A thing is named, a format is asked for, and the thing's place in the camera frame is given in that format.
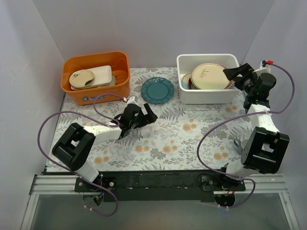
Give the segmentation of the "pink plate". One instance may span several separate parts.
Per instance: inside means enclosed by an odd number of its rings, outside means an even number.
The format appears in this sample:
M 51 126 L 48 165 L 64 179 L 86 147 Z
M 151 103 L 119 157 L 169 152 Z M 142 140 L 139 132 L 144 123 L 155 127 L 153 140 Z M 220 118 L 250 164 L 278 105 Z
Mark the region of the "pink plate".
M 228 84 L 228 86 L 225 88 L 225 90 L 226 89 L 230 89 L 231 87 L 232 87 L 232 85 L 234 84 L 234 81 L 233 80 L 231 80 L 231 81 L 229 81 L 229 84 Z

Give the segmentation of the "cream green twig plate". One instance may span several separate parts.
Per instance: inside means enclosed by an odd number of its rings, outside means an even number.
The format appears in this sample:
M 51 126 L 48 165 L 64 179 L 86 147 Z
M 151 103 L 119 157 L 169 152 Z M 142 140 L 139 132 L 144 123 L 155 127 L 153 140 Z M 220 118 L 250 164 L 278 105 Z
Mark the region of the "cream green twig plate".
M 226 77 L 226 67 L 214 63 L 198 65 L 191 74 L 191 81 L 200 90 L 223 90 L 231 81 Z

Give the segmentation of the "dark teal scalloped plate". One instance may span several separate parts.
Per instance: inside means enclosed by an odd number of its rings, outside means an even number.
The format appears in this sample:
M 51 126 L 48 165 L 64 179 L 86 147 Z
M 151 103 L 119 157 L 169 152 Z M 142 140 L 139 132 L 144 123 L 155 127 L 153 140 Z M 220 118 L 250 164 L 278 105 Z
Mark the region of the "dark teal scalloped plate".
M 143 99 L 152 104 L 165 104 L 174 96 L 175 87 L 166 78 L 152 77 L 144 82 L 141 89 Z

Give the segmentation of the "cream blue tree plate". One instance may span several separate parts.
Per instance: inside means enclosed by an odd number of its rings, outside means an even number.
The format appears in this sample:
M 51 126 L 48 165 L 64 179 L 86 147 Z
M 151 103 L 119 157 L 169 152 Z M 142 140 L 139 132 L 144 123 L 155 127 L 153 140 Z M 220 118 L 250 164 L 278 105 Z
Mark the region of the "cream blue tree plate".
M 190 90 L 188 82 L 189 82 L 189 79 L 191 78 L 191 75 L 192 73 L 188 73 L 182 77 L 181 85 L 182 85 L 182 88 L 185 90 Z

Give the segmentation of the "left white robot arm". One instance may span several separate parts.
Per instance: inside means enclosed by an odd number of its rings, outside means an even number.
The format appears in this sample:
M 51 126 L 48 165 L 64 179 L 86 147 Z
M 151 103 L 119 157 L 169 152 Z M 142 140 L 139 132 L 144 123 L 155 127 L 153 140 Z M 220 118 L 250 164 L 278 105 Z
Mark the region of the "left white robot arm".
M 85 185 L 90 191 L 96 192 L 102 186 L 99 171 L 87 160 L 92 146 L 109 140 L 120 140 L 126 137 L 132 129 L 144 127 L 157 120 L 157 115 L 149 104 L 144 104 L 146 114 L 142 108 L 130 103 L 124 112 L 115 116 L 107 125 L 81 126 L 71 124 L 57 141 L 52 154 L 70 171 L 84 178 Z

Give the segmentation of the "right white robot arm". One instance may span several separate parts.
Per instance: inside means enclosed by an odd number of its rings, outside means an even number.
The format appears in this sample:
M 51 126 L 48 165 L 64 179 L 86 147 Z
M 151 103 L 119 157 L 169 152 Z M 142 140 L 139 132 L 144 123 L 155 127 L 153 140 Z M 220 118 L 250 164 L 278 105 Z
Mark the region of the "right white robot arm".
M 274 174 L 280 168 L 290 138 L 277 129 L 271 117 L 268 97 L 276 85 L 276 78 L 271 74 L 273 65 L 273 61 L 264 60 L 258 70 L 248 63 L 223 70 L 227 79 L 246 93 L 243 107 L 251 116 L 253 132 L 247 141 L 235 141 L 241 159 L 224 166 L 226 173 L 217 178 L 222 190 L 230 189 L 235 181 L 254 173 Z

